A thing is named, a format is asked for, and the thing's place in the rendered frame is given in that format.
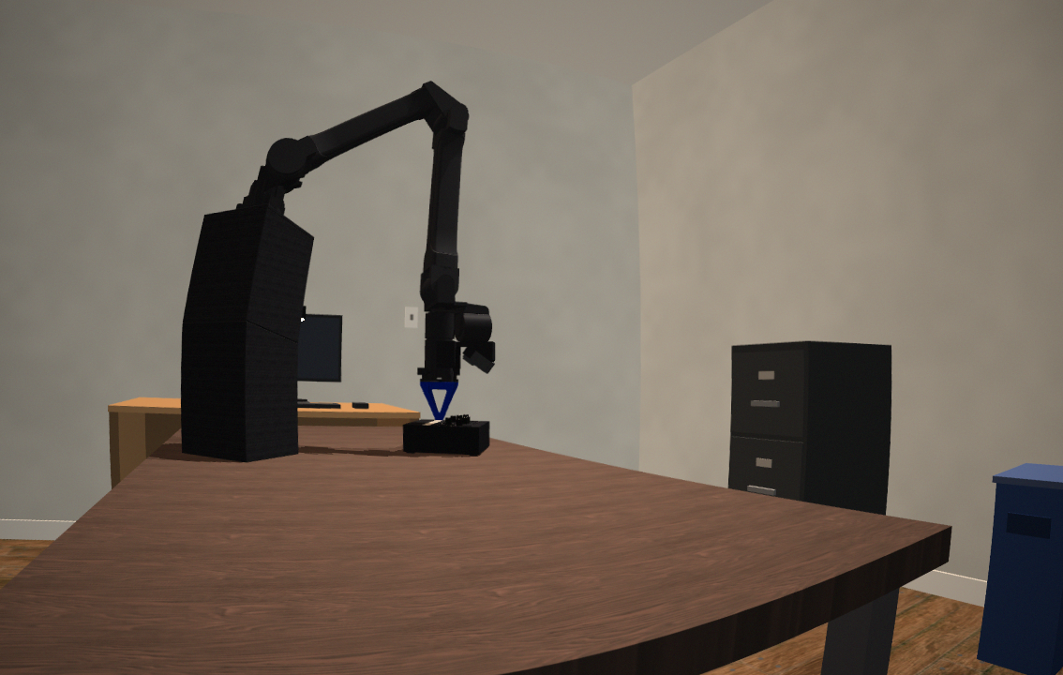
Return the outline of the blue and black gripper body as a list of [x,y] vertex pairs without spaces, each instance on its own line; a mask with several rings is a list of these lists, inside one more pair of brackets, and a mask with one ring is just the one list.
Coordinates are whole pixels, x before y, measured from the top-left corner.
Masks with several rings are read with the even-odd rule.
[[452,338],[425,340],[425,367],[417,368],[417,375],[423,375],[423,379],[420,379],[420,382],[458,382],[457,375],[460,375],[460,371],[457,372],[458,368],[436,367],[436,341],[454,340]]

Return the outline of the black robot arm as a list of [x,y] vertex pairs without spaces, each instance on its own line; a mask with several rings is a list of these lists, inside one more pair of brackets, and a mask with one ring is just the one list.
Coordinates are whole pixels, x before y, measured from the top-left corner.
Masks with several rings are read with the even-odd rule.
[[496,365],[496,342],[489,341],[492,321],[488,307],[455,299],[459,283],[460,159],[469,111],[435,82],[423,82],[423,88],[303,140],[284,138],[273,142],[258,180],[253,181],[249,195],[236,209],[269,204],[284,215],[284,195],[302,187],[303,181],[299,180],[307,172],[361,144],[376,140],[382,134],[421,119],[427,121],[434,138],[427,249],[420,282],[426,313],[425,338],[455,340],[456,337],[457,341],[436,341],[436,368],[460,368],[460,347],[467,347],[462,359],[488,373]]

